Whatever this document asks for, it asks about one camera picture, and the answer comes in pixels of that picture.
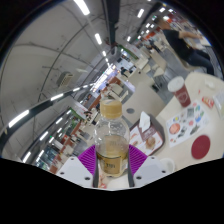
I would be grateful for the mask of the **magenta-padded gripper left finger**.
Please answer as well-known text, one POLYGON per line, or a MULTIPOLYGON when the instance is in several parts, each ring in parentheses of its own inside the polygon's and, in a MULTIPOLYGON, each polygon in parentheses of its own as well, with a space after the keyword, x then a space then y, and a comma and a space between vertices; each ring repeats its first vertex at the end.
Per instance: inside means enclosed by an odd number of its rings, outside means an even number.
POLYGON ((95 146, 89 147, 78 157, 70 157, 56 175, 84 188, 97 188, 99 171, 95 146))

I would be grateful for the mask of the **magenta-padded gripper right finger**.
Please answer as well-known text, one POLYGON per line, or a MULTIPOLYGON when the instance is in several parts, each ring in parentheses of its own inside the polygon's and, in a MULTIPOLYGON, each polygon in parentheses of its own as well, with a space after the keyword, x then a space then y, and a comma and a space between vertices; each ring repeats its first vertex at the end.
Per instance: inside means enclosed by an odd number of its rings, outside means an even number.
POLYGON ((163 164, 155 156, 147 156, 130 145, 128 153, 128 182, 130 188, 140 188, 167 175, 163 164))

